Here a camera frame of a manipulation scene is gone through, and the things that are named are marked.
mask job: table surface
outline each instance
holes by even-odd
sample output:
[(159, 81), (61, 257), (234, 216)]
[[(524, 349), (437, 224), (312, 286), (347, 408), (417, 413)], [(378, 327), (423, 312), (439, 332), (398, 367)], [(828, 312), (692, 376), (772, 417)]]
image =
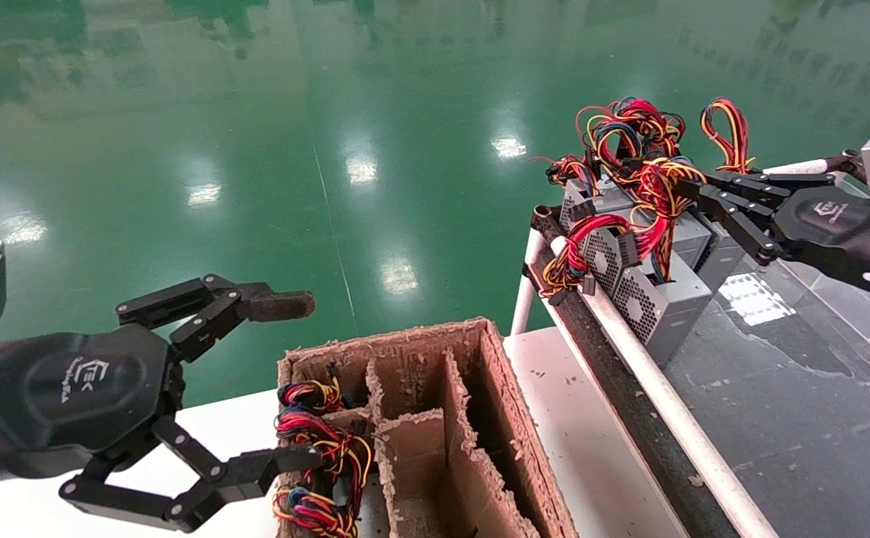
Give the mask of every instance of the table surface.
[[(507, 338), (505, 347), (579, 534), (585, 538), (680, 534), (680, 525), (631, 452), (605, 396), (589, 382), (557, 328)], [(176, 417), (193, 437), (227, 459), (274, 445), (272, 419), (277, 405), (275, 391), (268, 391), (194, 406)], [(57, 497), (66, 479), (0, 483), (0, 536), (122, 538), (128, 532), (137, 538), (167, 536), (162, 529), (79, 512)], [(110, 483), (174, 496), (194, 480), (189, 467), (159, 446), (132, 469), (114, 474)], [(367, 503), (373, 498), (367, 496)], [(268, 503), (268, 498), (258, 498), (231, 504), (196, 535), (271, 538), (277, 520)], [(366, 505), (363, 513), (377, 513), (375, 508)]]

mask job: white table leg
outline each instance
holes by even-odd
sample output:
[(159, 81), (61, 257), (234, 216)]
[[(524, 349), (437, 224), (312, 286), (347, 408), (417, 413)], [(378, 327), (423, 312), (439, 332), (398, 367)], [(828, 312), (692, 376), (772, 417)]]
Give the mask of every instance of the white table leg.
[[(537, 229), (531, 229), (528, 233), (528, 248), (525, 251), (525, 263), (532, 265), (538, 259), (541, 249), (544, 248), (545, 239)], [(534, 286), (526, 276), (521, 276), (518, 285), (518, 298), (514, 303), (514, 319), (511, 321), (511, 336), (524, 333), (528, 327), (528, 314), (531, 313), (531, 301), (534, 299)]]

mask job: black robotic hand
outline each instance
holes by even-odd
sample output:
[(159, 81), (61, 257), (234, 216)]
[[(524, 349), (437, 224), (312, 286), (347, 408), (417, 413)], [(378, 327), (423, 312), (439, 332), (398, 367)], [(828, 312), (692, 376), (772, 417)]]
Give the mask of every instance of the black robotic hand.
[(677, 190), (761, 265), (803, 262), (870, 292), (870, 200), (833, 184), (831, 174), (712, 173)]
[[(309, 446), (250, 452), (220, 462), (174, 416), (182, 408), (182, 362), (192, 362), (244, 320), (309, 316), (309, 292), (264, 283), (193, 279), (117, 307), (112, 333), (57, 333), (0, 343), (0, 480), (84, 469), (60, 495), (87, 513), (195, 531), (223, 505), (262, 497), (280, 473), (318, 467)], [(163, 340), (151, 333), (193, 316)], [(108, 486), (165, 444), (200, 479), (175, 498)]]

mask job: cardboard box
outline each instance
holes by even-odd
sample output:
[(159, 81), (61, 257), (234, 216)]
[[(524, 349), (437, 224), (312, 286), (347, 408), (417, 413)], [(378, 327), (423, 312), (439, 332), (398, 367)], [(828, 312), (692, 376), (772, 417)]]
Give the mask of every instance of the cardboard box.
[[(360, 408), (326, 420), (369, 420), (391, 537), (578, 537), (492, 321), (291, 351), (279, 385), (326, 382), (330, 363)], [(278, 536), (311, 535), (281, 525)]]

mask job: floor line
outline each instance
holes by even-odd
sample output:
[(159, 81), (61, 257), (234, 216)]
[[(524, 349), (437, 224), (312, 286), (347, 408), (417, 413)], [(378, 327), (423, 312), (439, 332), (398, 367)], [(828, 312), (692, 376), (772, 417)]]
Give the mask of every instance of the floor line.
[(336, 255), (339, 256), (339, 268), (342, 269), (342, 281), (345, 282), (345, 295), (349, 297), (349, 309), (352, 311), (352, 324), (356, 327), (356, 336), (359, 333), (359, 321), (356, 320), (356, 306), (352, 303), (352, 290), (349, 289), (349, 276), (345, 273), (345, 263), (342, 261), (342, 249), (339, 249), (339, 236), (336, 236), (336, 224), (332, 219), (332, 207), (329, 205), (329, 191), (325, 187), (325, 177), (322, 175), (322, 164), (318, 162), (318, 150), (312, 144), (312, 155), (315, 156), (315, 168), (318, 170), (318, 179), (322, 181), (322, 197), (325, 198), (325, 210), (329, 215), (329, 229), (332, 231), (332, 242), (336, 245)]

